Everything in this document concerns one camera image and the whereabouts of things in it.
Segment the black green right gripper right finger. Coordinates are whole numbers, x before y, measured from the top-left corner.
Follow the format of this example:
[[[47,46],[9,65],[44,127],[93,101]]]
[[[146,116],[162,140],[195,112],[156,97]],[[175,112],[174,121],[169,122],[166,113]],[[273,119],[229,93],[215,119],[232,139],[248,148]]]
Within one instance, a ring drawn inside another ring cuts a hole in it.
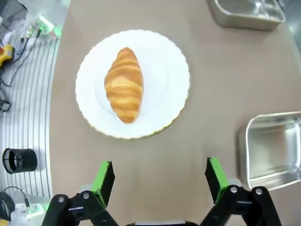
[[[232,215],[240,215],[247,226],[280,226],[281,221],[268,190],[263,186],[248,191],[231,185],[216,157],[208,157],[205,176],[214,206],[200,223],[224,226]]]

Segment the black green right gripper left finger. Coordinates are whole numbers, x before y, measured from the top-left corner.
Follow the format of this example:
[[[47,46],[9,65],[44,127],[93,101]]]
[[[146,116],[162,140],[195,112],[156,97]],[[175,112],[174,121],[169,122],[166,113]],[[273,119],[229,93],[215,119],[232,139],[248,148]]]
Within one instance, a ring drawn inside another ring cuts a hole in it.
[[[65,194],[53,196],[43,219],[43,226],[78,226],[89,220],[94,226],[116,226],[106,210],[115,175],[111,161],[103,161],[91,189],[70,198]]]

